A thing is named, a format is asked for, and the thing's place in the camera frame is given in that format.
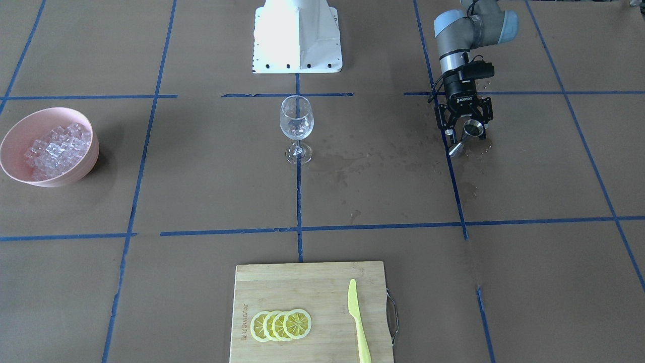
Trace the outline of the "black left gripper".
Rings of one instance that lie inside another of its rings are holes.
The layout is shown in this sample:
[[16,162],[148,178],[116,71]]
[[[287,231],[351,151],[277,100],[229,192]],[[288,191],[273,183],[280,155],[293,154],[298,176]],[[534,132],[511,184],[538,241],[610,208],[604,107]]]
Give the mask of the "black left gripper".
[[456,144],[457,119],[471,115],[484,127],[479,140],[486,140],[488,124],[493,120],[492,99],[491,97],[479,99],[476,89],[476,81],[484,79],[485,73],[447,71],[442,76],[445,104],[435,107],[438,128],[447,135],[450,144]]

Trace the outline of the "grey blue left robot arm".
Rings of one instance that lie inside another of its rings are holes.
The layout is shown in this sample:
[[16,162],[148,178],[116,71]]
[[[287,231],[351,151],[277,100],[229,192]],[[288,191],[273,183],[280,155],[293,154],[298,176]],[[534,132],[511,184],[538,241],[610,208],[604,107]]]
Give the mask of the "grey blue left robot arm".
[[446,11],[434,21],[442,74],[438,81],[445,92],[445,102],[435,107],[437,126],[455,145],[455,127],[469,116],[484,129],[493,120],[490,97],[478,96],[477,80],[494,76],[493,64],[476,60],[475,49],[514,40],[519,32],[519,18],[513,10],[502,10],[497,1],[461,1],[463,9]]

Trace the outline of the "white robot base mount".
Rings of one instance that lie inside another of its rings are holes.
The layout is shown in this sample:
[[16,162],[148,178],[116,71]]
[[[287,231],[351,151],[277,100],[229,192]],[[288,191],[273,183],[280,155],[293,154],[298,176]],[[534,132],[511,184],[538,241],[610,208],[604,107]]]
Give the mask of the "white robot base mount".
[[266,1],[255,10],[254,74],[326,74],[343,69],[337,9],[327,1]]

